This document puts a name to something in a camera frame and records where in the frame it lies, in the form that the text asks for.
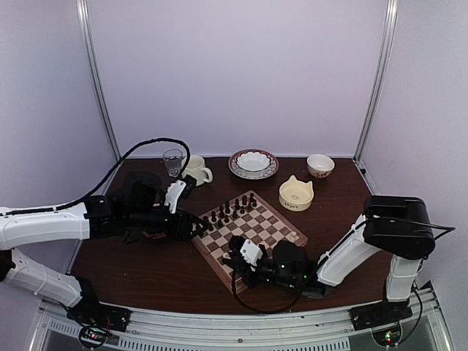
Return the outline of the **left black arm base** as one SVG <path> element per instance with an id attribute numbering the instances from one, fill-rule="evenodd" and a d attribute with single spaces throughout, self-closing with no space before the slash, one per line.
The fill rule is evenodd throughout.
<path id="1" fill-rule="evenodd" d="M 66 307 L 67 317 L 79 325 L 98 327 L 106 331 L 126 332 L 131 311 L 125 308 L 98 303 Z"/>

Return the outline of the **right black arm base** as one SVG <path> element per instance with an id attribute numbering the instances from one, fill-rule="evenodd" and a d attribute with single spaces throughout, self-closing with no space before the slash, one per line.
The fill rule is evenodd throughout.
<path id="1" fill-rule="evenodd" d="M 391 324 L 411 316 L 409 301 L 398 303 L 380 301 L 350 310 L 350 318 L 355 331 Z"/>

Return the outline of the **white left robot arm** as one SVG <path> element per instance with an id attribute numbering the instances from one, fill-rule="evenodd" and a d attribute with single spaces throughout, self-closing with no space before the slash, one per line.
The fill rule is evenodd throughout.
<path id="1" fill-rule="evenodd" d="M 62 239 L 79 241 L 126 236 L 133 231 L 190 241 L 207 229 L 206 221 L 178 208 L 195 188 L 191 176 L 167 189 L 147 171 L 132 171 L 121 188 L 108 195 L 85 196 L 75 203 L 1 209 L 1 282 L 14 284 L 76 310 L 90 325 L 105 318 L 90 281 L 68 276 L 28 258 L 19 246 Z"/>

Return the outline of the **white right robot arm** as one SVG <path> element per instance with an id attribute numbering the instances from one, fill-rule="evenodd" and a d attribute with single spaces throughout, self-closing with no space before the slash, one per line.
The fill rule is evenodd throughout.
<path id="1" fill-rule="evenodd" d="M 374 312 L 380 322 L 388 323 L 402 312 L 420 263 L 434 251 L 432 229 L 422 199 L 371 196 L 350 230 L 317 261 L 288 240 L 279 241 L 267 252 L 264 246 L 234 235 L 222 262 L 250 289 L 265 282 L 295 295 L 322 298 L 374 254 L 390 253 L 385 299 Z"/>

